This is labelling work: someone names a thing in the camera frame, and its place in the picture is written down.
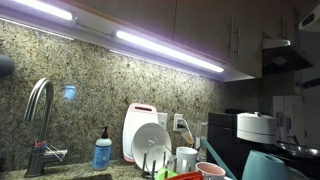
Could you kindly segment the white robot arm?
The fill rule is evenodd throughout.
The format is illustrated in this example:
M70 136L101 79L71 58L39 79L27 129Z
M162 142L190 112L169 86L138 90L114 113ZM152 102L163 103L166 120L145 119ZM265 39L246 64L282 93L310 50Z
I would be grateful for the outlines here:
M300 23L302 31L320 32L320 4L318 4Z

